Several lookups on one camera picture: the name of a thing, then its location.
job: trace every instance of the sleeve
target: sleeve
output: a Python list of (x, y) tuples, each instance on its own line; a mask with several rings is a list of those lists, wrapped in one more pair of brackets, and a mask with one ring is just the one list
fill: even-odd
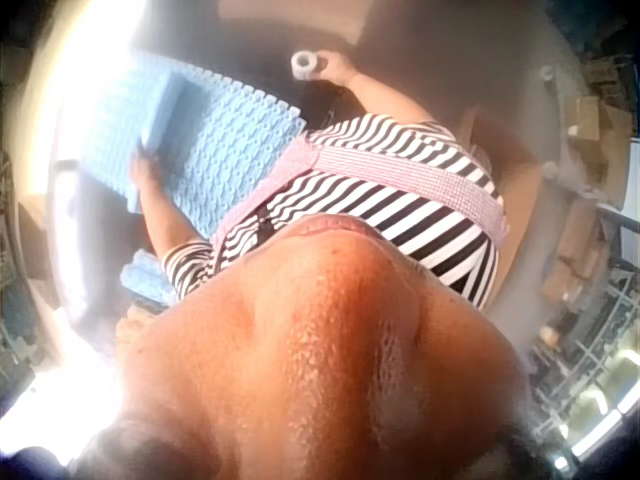
[(427, 120), (425, 122), (420, 123), (412, 123), (411, 125), (407, 125), (408, 127), (413, 128), (418, 134), (422, 134), (429, 137), (437, 138), (438, 140), (443, 140), (445, 142), (453, 142), (458, 143), (456, 137), (442, 125), (440, 125), (435, 120)]
[(212, 261), (213, 246), (192, 240), (169, 250), (162, 259), (162, 269), (169, 277), (181, 300), (207, 279), (207, 266)]

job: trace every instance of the blue foam sheet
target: blue foam sheet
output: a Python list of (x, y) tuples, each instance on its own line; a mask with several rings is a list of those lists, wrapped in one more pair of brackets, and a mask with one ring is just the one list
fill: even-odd
[(138, 250), (133, 261), (120, 273), (120, 283), (132, 292), (161, 305), (174, 305), (178, 301), (175, 290), (162, 271), (155, 255)]
[[(200, 234), (208, 238), (229, 209), (265, 177), (305, 122), (300, 111), (260, 90), (202, 68), (132, 52), (114, 72), (97, 103), (81, 167), (139, 211), (128, 167), (138, 139), (161, 108), (162, 82), (179, 75), (181, 88), (164, 136), (155, 139), (168, 195)], [(169, 282), (159, 264), (136, 255), (121, 283), (169, 305)]]

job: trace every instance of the black and white stripes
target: black and white stripes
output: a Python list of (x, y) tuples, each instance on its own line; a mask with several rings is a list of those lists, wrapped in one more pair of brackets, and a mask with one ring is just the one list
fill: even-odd
[[(369, 114), (308, 134), (308, 140), (445, 169), (482, 187), (502, 205), (491, 178), (435, 122), (401, 125), (386, 115)], [(267, 211), (276, 231), (313, 213), (357, 216), (480, 308), (495, 278), (498, 252), (489, 237), (462, 214), (415, 194), (311, 171), (274, 195), (267, 202)], [(220, 268), (254, 248), (257, 232), (257, 215), (237, 225), (225, 240)], [(181, 298), (213, 276), (211, 250), (206, 243), (192, 242), (166, 256), (165, 271)]]

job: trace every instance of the pink checkered fabric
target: pink checkered fabric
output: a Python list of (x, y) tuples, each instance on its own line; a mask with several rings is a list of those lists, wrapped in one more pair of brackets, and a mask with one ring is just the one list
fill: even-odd
[(238, 223), (309, 170), (375, 182), (441, 203), (478, 225), (496, 245), (508, 231), (502, 206), (483, 188), (455, 173), (405, 158), (315, 145), (300, 136), (284, 151), (269, 176), (218, 226), (211, 240), (216, 255)]

